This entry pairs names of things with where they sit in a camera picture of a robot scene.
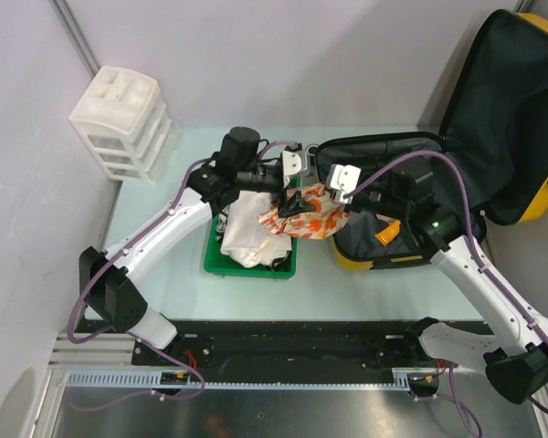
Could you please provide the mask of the orange floral cloth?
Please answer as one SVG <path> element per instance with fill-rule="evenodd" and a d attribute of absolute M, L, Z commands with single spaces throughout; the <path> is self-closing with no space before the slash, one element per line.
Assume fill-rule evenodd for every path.
<path fill-rule="evenodd" d="M 343 229 L 351 214 L 346 213 L 340 203 L 336 203 L 325 186 L 318 182 L 309 186 L 288 189 L 293 193 L 301 190 L 308 201 L 317 207 L 315 213 L 299 214 L 289 218 L 279 218 L 278 204 L 258 216 L 258 222 L 274 235 L 287 235 L 293 238 L 324 240 Z"/>

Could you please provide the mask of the white garment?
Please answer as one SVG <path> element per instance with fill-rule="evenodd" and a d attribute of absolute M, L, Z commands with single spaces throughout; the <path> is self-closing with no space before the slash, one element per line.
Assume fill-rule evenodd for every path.
<path fill-rule="evenodd" d="M 269 193 L 241 192 L 228 206 L 220 253 L 244 268 L 272 266 L 286 258 L 292 249 L 291 238 L 274 235 L 258 221 L 270 208 Z"/>

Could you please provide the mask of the green plastic tray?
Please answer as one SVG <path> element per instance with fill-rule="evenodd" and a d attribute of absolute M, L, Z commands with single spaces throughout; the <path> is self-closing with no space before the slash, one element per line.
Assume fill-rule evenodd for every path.
<path fill-rule="evenodd" d="M 211 223 L 205 251 L 204 269 L 206 272 L 218 276 L 254 277 L 273 280 L 290 279 L 296 274 L 297 242 L 292 238 L 290 254 L 286 258 L 275 260 L 272 266 L 258 265 L 252 268 L 244 268 L 229 256 L 222 255 L 220 253 L 220 244 L 225 232 L 227 210 L 228 207 L 222 210 Z"/>

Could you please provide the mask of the yellow Pikachu hard-shell suitcase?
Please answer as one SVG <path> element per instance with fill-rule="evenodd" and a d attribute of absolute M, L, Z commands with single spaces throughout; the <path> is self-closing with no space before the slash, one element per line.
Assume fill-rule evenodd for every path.
<path fill-rule="evenodd" d="M 502 226 L 540 217 L 548 208 L 548 20 L 534 14 L 493 12 L 476 35 L 437 132 L 424 130 L 343 137 L 315 152 L 317 175 L 333 164 L 361 169 L 363 180 L 405 153 L 438 151 L 461 171 L 468 186 L 474 235 L 487 223 Z M 402 223 L 399 236 L 382 246 L 375 235 L 394 219 L 378 215 L 370 225 L 347 225 L 331 247 L 346 269 L 421 266 L 430 258 L 417 225 L 444 220 L 453 232 L 461 213 L 456 185 L 440 161 L 428 159 L 435 178 L 437 210 Z"/>

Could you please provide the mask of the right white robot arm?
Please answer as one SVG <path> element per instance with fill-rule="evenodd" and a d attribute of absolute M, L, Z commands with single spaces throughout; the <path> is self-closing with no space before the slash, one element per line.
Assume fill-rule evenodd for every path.
<path fill-rule="evenodd" d="M 548 318 L 511 285 L 480 248 L 468 186 L 458 166 L 440 152 L 409 152 L 388 162 L 347 195 L 353 198 L 400 164 L 425 158 L 446 166 L 461 208 L 453 217 L 450 235 L 445 234 L 442 219 L 427 219 L 417 225 L 430 247 L 429 262 L 479 312 L 490 334 L 479 335 L 426 318 L 419 334 L 403 343 L 404 357 L 414 366 L 424 366 L 434 357 L 454 362 L 483 373 L 508 402 L 532 401 L 548 383 Z"/>

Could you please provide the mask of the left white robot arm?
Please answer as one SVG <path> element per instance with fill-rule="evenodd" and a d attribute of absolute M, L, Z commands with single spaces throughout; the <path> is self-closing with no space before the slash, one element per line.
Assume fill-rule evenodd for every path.
<path fill-rule="evenodd" d="M 234 203 L 241 192 L 271 193 L 282 200 L 293 179 L 307 174 L 311 159 L 297 141 L 267 142 L 251 128 L 235 127 L 219 151 L 193 162 L 175 197 L 134 233 L 104 251 L 89 247 L 79 257 L 76 310 L 91 308 L 108 330 L 152 345 L 166 365 L 184 353 L 177 328 L 154 310 L 138 289 L 147 272 L 177 243 Z"/>

